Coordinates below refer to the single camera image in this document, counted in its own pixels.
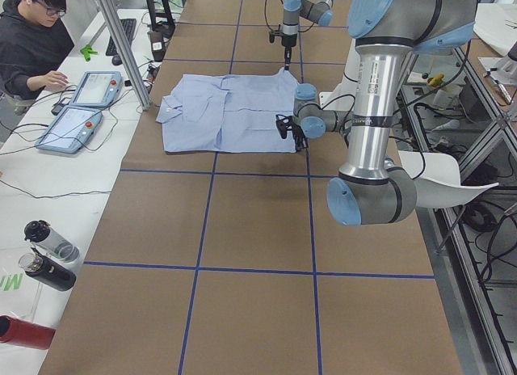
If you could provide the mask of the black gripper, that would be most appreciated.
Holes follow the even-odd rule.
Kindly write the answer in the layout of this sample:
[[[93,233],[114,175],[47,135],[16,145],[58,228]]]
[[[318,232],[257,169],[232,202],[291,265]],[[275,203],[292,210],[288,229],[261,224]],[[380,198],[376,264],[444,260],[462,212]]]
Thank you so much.
[[[292,61],[292,48],[296,46],[297,34],[281,36],[281,44],[284,46],[284,70],[289,71]]]
[[[302,149],[309,147],[308,138],[305,136],[301,126],[294,124],[292,126],[292,137],[295,142],[296,152],[301,152]]]

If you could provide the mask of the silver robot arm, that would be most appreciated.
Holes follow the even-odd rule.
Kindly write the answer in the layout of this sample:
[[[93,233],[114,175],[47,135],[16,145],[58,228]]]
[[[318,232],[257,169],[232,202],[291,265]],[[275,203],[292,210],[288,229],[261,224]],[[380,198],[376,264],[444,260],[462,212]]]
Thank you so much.
[[[414,181],[386,158],[403,61],[409,53],[445,53],[472,35],[477,0],[352,0],[347,25],[359,54],[350,117],[295,95],[292,127],[303,137],[351,126],[347,159],[327,188],[327,204],[342,225],[387,224],[417,203]]]
[[[300,19],[307,19],[312,24],[327,27],[334,16],[334,0],[284,0],[283,22],[270,31],[269,40],[281,39],[284,47],[284,69],[289,70],[292,61],[292,50],[296,46],[300,32]]]

